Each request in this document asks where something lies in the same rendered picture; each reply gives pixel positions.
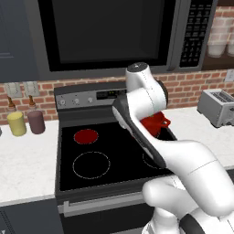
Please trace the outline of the black and grey stove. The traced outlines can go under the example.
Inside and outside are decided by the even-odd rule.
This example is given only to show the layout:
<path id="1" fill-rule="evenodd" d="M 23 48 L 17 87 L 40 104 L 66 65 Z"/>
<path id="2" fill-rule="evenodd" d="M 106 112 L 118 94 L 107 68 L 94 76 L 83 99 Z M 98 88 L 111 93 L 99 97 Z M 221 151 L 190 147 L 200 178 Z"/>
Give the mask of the black and grey stove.
<path id="1" fill-rule="evenodd" d="M 116 121 L 112 103 L 126 92 L 123 81 L 54 89 L 58 112 L 55 195 L 58 208 L 141 192 L 143 184 L 172 173 L 160 169 Z M 80 104 L 73 100 L 78 98 Z M 59 101 L 65 100 L 64 106 Z M 89 214 L 60 214 L 64 234 L 142 234 L 154 214 L 144 202 Z"/>

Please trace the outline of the red pot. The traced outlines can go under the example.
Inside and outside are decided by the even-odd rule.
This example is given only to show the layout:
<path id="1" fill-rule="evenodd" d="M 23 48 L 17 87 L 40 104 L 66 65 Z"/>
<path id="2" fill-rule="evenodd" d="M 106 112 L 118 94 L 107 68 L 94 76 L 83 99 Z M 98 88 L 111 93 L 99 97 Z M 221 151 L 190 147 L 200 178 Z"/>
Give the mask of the red pot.
<path id="1" fill-rule="evenodd" d="M 166 119 L 162 112 L 155 113 L 141 120 L 141 124 L 153 136 L 158 137 L 162 128 L 167 128 L 171 121 Z"/>

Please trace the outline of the mauve cylinder jar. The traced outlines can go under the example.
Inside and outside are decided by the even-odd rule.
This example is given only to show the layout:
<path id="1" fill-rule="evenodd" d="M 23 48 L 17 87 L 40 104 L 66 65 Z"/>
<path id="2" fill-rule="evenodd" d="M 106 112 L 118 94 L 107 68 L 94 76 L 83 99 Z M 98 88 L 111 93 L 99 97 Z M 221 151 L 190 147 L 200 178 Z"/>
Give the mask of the mauve cylinder jar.
<path id="1" fill-rule="evenodd" d="M 41 134 L 45 131 L 45 122 L 42 111 L 32 111 L 27 114 L 31 132 Z"/>

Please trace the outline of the black microwave oven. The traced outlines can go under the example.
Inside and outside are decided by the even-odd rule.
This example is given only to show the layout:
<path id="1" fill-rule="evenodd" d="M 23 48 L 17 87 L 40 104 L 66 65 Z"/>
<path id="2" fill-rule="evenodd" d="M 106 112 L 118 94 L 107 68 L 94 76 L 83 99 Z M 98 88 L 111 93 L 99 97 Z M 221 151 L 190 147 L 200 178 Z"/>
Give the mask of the black microwave oven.
<path id="1" fill-rule="evenodd" d="M 40 80 L 199 71 L 218 0 L 24 0 Z"/>

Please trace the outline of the brown bottle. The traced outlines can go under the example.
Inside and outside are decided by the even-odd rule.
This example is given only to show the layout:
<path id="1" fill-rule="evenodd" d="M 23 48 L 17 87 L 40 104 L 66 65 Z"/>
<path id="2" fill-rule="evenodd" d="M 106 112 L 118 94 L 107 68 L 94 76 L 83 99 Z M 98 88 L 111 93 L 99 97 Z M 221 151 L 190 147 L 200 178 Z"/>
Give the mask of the brown bottle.
<path id="1" fill-rule="evenodd" d="M 16 106 L 15 104 L 13 103 L 12 99 L 10 97 L 7 97 L 8 98 L 8 110 L 10 112 L 15 112 L 16 111 Z"/>
<path id="2" fill-rule="evenodd" d="M 31 95 L 28 96 L 29 97 L 29 110 L 30 111 L 34 111 L 37 109 L 36 103 L 33 100 L 33 97 Z"/>

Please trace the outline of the yellow cylinder jar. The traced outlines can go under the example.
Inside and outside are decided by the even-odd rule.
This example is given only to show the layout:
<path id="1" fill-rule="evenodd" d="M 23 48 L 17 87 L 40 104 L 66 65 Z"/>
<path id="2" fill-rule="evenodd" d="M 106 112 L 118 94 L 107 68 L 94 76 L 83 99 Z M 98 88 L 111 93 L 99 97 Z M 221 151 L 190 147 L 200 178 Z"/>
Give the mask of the yellow cylinder jar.
<path id="1" fill-rule="evenodd" d="M 7 115 L 7 121 L 14 136 L 22 136 L 27 132 L 22 112 L 11 112 Z"/>

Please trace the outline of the silver toaster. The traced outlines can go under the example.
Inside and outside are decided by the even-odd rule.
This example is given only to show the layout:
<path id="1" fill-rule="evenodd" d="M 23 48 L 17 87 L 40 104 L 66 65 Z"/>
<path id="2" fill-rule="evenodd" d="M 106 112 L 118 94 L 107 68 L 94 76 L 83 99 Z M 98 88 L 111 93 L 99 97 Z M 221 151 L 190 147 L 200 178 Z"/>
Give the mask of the silver toaster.
<path id="1" fill-rule="evenodd" d="M 203 90 L 197 111 L 216 128 L 234 126 L 234 98 L 222 89 Z"/>

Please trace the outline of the brown wooden shelf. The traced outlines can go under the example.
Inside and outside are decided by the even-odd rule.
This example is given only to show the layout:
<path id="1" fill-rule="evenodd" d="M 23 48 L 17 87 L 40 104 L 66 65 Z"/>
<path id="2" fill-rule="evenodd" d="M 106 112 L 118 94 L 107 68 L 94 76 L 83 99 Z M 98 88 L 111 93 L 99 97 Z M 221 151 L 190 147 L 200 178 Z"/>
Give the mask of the brown wooden shelf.
<path id="1" fill-rule="evenodd" d="M 218 0 L 216 16 L 234 16 L 234 0 Z M 234 57 L 227 52 L 220 58 L 205 55 L 202 70 L 234 69 Z"/>

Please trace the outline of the dark grey cupboard door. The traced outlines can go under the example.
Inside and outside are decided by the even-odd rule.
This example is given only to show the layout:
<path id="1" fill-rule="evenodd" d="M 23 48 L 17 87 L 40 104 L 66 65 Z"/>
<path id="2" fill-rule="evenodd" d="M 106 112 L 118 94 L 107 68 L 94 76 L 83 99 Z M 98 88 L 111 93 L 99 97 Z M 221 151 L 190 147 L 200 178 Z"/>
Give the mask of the dark grey cupboard door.
<path id="1" fill-rule="evenodd" d="M 39 80 L 24 0 L 0 0 L 0 83 Z"/>

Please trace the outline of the white cup stack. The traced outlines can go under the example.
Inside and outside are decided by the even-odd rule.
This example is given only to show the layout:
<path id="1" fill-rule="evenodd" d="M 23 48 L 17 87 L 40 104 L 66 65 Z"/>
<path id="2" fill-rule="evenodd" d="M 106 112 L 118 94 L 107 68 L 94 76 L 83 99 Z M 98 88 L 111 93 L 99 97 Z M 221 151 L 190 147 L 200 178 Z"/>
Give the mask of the white cup stack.
<path id="1" fill-rule="evenodd" d="M 228 17 L 214 19 L 207 43 L 207 53 L 210 57 L 219 58 L 223 54 L 229 38 L 229 23 Z"/>

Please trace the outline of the dark grey base cupboard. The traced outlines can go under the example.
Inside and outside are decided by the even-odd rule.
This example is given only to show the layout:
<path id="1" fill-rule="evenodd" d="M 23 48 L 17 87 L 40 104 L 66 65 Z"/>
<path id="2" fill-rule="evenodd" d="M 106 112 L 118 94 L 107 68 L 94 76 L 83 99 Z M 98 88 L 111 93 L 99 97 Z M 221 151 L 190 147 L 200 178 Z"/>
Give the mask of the dark grey base cupboard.
<path id="1" fill-rule="evenodd" d="M 0 234 L 64 234 L 56 199 L 0 207 Z"/>

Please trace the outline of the white wall outlet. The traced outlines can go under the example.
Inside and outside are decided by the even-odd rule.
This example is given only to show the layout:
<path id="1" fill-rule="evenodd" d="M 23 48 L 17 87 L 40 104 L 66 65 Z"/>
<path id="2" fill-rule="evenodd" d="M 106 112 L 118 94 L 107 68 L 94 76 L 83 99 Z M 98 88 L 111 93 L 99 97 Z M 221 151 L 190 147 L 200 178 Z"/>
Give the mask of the white wall outlet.
<path id="1" fill-rule="evenodd" d="M 229 69 L 225 78 L 226 82 L 234 81 L 234 69 Z"/>

